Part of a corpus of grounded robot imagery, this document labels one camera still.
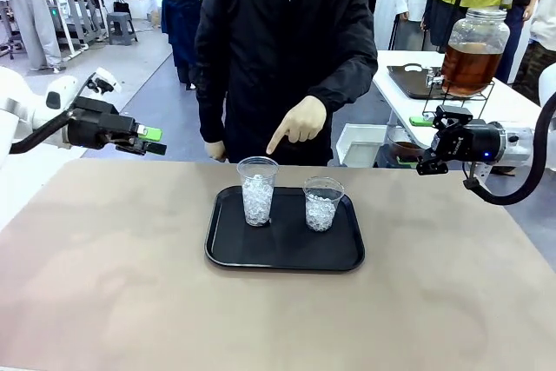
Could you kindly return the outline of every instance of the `black hoodie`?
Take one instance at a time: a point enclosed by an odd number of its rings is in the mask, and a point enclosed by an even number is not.
[[[296,144],[285,137],[272,157],[326,162],[333,112],[367,93],[377,70],[368,0],[203,0],[196,49],[201,134],[223,140],[231,162],[264,155],[305,96],[327,108],[322,132]]]

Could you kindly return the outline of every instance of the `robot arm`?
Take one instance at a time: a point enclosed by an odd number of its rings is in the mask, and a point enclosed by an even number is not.
[[[526,199],[539,185],[544,174],[550,143],[556,141],[556,94],[552,95],[540,111],[535,130],[515,126],[513,123],[485,123],[474,120],[464,108],[439,106],[433,126],[438,130],[431,148],[425,151],[417,165],[422,175],[448,172],[446,162],[470,162],[469,176],[464,181],[485,202],[509,205]],[[510,195],[493,195],[483,188],[474,175],[478,167],[490,170],[493,165],[519,167],[531,163],[531,171],[523,185]]]
[[[41,142],[90,149],[114,143],[116,149],[138,155],[166,152],[166,146],[157,143],[162,136],[159,129],[119,115],[103,100],[105,92],[121,91],[116,79],[104,69],[99,68],[80,89],[74,77],[60,77],[49,85],[45,96],[33,94],[13,70],[0,67],[0,78],[7,82],[7,95],[0,96],[0,164],[8,154],[27,152]],[[93,95],[80,96],[85,88]]]

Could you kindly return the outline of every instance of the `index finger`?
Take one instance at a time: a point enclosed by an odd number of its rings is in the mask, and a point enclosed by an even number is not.
[[[284,123],[282,121],[282,123],[280,124],[278,129],[276,129],[275,134],[272,135],[272,139],[270,139],[270,142],[268,143],[268,146],[267,146],[267,154],[268,155],[271,155],[273,152],[275,152],[275,149],[278,146],[278,144],[280,143],[281,139],[287,133],[288,133],[288,127],[286,126],[286,123]]]

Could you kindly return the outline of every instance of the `stool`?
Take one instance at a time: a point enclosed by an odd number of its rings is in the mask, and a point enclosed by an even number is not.
[[[129,13],[110,12],[106,16],[106,21],[108,24],[107,30],[110,45],[131,45],[131,36],[139,42]]]

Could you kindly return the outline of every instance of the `hand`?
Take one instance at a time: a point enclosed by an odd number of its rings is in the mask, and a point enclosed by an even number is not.
[[[523,22],[528,21],[533,16],[533,12],[535,11],[534,5],[529,5],[523,11]]]
[[[226,161],[226,147],[224,147],[224,142],[222,141],[213,143],[206,142],[205,151],[207,151],[208,156],[213,160],[218,162]]]
[[[327,109],[324,104],[314,96],[305,97],[284,116],[268,143],[267,154],[275,152],[284,136],[288,136],[291,143],[314,139],[321,132],[326,120]]]

